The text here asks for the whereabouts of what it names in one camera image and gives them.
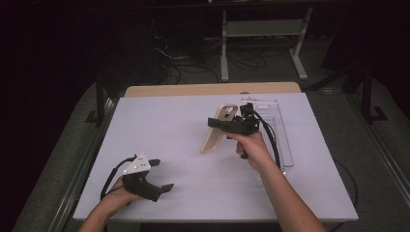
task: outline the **phone case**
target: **phone case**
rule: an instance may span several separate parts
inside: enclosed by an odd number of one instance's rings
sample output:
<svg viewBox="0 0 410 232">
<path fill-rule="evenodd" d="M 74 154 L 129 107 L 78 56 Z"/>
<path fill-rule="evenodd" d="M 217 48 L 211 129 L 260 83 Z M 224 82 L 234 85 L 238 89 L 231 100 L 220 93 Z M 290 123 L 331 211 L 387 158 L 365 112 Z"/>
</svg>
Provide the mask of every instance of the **phone case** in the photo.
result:
<svg viewBox="0 0 410 232">
<path fill-rule="evenodd" d="M 231 121 L 235 117 L 238 111 L 238 106 L 236 104 L 222 104 L 215 114 L 216 119 L 221 121 Z M 201 153 L 207 154 L 215 151 L 220 144 L 220 140 L 223 137 L 223 132 L 221 129 L 209 128 L 206 134 L 205 140 L 202 143 Z"/>
</svg>

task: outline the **table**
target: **table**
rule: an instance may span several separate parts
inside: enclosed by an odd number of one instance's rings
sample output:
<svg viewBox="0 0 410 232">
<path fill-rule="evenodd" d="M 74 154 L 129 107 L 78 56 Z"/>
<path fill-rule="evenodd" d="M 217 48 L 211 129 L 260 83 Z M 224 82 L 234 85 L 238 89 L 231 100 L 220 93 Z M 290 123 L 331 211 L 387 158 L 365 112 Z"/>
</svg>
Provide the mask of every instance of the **table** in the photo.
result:
<svg viewBox="0 0 410 232">
<path fill-rule="evenodd" d="M 285 86 L 290 93 L 284 93 Z M 210 155 L 199 152 L 208 129 L 207 117 L 213 117 L 221 103 L 241 104 L 241 98 L 246 96 L 279 102 L 295 163 L 286 177 L 318 218 L 357 219 L 308 99 L 296 87 L 294 83 L 131 87 L 126 98 L 119 100 L 73 218 L 85 219 L 99 202 L 100 191 L 113 167 L 134 153 L 145 152 L 150 159 L 161 160 L 159 166 L 151 169 L 148 181 L 156 186 L 173 183 L 175 187 L 158 202 L 132 202 L 113 219 L 276 221 L 257 173 L 235 155 L 235 141 L 223 140 Z M 170 96 L 156 90 L 168 90 Z"/>
</svg>

